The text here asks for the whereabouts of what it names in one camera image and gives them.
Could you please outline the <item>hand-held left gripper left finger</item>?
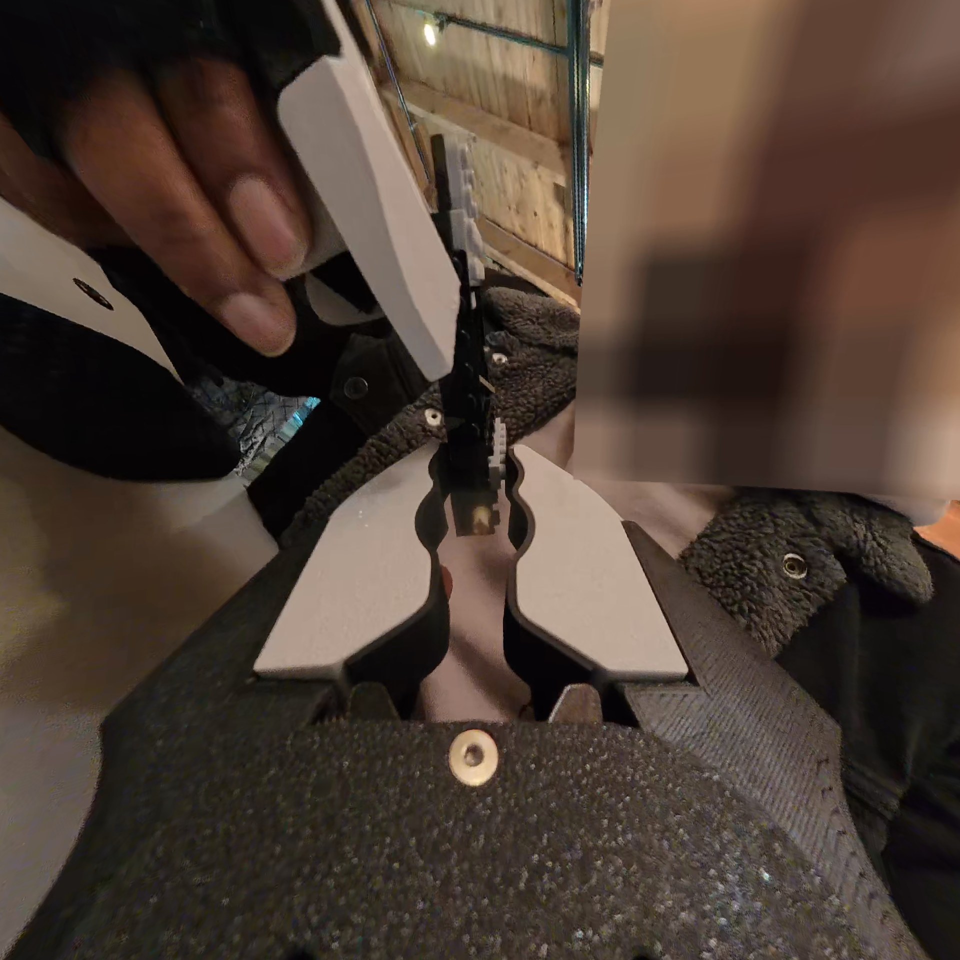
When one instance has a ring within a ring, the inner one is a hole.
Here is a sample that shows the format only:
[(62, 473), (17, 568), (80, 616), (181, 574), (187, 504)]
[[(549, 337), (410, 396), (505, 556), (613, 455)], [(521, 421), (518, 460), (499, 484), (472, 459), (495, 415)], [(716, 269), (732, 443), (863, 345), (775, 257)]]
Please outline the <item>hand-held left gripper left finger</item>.
[(447, 650), (445, 449), (427, 442), (330, 515), (254, 663), (273, 680), (418, 682)]

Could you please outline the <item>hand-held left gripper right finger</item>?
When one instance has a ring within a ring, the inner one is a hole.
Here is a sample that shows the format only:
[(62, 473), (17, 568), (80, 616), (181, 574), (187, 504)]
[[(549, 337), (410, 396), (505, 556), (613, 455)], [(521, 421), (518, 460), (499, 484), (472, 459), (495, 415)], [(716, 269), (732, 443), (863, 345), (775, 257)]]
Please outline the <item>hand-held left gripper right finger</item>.
[(510, 450), (508, 594), (518, 625), (601, 682), (672, 682), (689, 666), (617, 511), (524, 444)]

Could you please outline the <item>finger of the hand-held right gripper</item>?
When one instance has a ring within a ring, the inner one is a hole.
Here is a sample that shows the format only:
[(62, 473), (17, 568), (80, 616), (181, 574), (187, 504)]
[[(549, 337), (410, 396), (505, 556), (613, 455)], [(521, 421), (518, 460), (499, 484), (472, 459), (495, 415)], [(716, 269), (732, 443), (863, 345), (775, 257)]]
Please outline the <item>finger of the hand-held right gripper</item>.
[(278, 97), (279, 124), (415, 365), (452, 370), (460, 279), (362, 65), (325, 55)]

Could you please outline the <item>black brick car chassis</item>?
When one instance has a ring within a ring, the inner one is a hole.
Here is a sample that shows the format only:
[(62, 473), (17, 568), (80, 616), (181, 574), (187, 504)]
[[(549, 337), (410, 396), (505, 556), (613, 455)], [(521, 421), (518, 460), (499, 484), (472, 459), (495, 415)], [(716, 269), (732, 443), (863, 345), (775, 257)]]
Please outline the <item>black brick car chassis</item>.
[(477, 300), (485, 267), (474, 164), (467, 145), (451, 134), (432, 135), (430, 147), (438, 205), (433, 220), (460, 284), (453, 366), (439, 383), (442, 478), (456, 535), (488, 536), (499, 521), (506, 428), (494, 415), (487, 331)]

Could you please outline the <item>person's right hand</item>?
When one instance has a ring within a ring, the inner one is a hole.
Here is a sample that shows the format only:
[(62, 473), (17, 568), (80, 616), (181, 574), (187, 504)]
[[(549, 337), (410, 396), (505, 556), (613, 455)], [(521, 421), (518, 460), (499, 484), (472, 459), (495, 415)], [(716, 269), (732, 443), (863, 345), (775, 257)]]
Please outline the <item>person's right hand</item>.
[(80, 247), (138, 248), (257, 354), (313, 225), (230, 2), (2, 2), (2, 196)]

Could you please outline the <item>green ceiling pipe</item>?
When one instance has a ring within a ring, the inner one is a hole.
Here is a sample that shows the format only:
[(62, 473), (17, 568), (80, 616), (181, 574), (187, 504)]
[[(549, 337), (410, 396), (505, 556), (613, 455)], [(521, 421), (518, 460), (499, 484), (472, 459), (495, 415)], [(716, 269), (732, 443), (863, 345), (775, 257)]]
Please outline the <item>green ceiling pipe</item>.
[(486, 256), (577, 304), (607, 2), (354, 2), (426, 193), (429, 139), (473, 152)]

